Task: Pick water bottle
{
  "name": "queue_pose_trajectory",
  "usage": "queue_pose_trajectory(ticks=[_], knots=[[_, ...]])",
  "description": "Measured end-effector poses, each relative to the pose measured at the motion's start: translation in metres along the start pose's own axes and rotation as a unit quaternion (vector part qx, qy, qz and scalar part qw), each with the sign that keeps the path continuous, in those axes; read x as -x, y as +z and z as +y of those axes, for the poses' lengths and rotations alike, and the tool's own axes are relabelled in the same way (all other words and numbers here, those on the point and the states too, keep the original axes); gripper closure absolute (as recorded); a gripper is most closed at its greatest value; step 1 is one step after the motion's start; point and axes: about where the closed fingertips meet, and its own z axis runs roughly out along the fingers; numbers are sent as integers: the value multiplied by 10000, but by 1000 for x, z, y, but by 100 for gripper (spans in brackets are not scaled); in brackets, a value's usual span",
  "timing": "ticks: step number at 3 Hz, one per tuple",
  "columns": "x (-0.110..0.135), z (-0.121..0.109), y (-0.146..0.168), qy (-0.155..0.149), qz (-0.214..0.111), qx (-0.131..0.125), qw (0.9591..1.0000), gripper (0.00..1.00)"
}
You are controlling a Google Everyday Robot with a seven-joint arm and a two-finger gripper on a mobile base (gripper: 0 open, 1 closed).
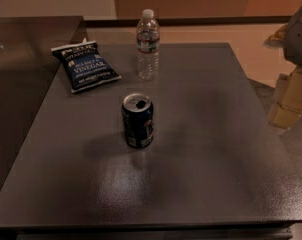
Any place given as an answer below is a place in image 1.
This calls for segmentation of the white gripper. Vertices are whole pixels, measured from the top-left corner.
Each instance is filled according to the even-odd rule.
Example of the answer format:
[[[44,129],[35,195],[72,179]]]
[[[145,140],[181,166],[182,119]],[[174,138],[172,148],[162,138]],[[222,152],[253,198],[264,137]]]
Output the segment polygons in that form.
[[[291,128],[302,116],[302,66],[289,75],[280,74],[268,112],[269,123],[280,129]]]

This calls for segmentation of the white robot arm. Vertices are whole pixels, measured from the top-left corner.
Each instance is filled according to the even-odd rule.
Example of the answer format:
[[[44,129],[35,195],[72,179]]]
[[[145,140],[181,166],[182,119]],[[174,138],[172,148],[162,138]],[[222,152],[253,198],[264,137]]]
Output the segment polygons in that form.
[[[295,65],[289,75],[279,75],[268,112],[269,124],[286,131],[302,116],[302,6],[269,40],[281,43],[284,58]]]

